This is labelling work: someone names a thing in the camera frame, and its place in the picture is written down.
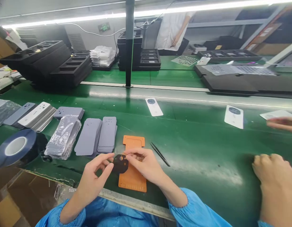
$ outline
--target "vent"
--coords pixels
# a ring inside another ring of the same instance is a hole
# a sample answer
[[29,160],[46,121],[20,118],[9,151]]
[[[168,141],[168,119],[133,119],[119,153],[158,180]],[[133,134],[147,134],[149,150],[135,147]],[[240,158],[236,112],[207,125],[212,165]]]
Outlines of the vent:
[[86,50],[80,33],[68,34],[68,37],[74,50]]

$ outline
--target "plastic bag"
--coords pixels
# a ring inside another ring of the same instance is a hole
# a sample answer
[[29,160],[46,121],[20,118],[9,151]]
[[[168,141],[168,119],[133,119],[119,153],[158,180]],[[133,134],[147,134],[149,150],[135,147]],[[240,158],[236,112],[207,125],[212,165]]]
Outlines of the plastic bag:
[[44,154],[52,158],[67,160],[81,126],[82,124],[77,116],[65,115],[62,117],[46,146]]
[[93,66],[108,67],[114,61],[115,53],[112,47],[97,46],[90,51]]
[[21,106],[10,100],[0,99],[0,126],[3,122],[10,117]]

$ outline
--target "white card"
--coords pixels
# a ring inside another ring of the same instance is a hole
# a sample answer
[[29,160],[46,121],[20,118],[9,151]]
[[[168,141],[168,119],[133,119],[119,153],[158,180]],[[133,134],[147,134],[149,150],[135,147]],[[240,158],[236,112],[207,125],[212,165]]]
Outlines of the white card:
[[49,103],[41,102],[33,111],[28,113],[25,117],[18,121],[19,124],[26,126],[28,125],[33,119],[38,117],[44,110],[46,110],[50,106]]
[[227,105],[224,121],[237,128],[243,129],[244,111],[242,109]]
[[197,65],[206,65],[211,58],[209,57],[202,57],[198,62]]
[[266,120],[269,120],[271,118],[277,118],[277,117],[292,117],[292,114],[287,112],[286,110],[277,110],[273,112],[268,113],[262,113],[260,116]]
[[156,116],[163,116],[163,112],[162,110],[160,109],[157,101],[155,98],[147,98],[145,99],[146,100],[146,103],[147,103],[147,106],[150,110],[150,113],[153,117],[156,117]]

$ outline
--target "blue tape roll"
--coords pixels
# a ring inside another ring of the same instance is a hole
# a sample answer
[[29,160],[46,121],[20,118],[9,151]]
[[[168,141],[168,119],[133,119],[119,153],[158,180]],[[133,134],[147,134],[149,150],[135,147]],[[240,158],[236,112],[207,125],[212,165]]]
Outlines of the blue tape roll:
[[44,134],[32,129],[17,132],[0,146],[0,167],[23,167],[45,150],[47,142]]

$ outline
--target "cardboard box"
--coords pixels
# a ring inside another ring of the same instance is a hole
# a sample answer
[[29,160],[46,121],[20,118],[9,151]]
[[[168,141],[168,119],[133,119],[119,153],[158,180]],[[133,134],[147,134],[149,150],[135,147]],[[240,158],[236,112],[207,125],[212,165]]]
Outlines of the cardboard box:
[[260,43],[254,46],[253,52],[257,55],[277,55],[284,49],[286,49],[290,44],[267,44]]
[[0,37],[0,59],[10,56],[12,54],[14,54],[14,50],[11,48],[11,46],[9,45],[7,40],[4,40]]
[[275,30],[277,30],[280,26],[282,25],[282,23],[275,23],[275,24],[271,24],[269,25],[263,32],[260,33],[259,37],[256,37],[253,40],[253,43],[262,43],[264,42],[272,33],[274,33]]
[[56,205],[56,183],[24,171],[18,172],[4,188],[0,190],[0,227],[12,227],[22,219],[35,226]]

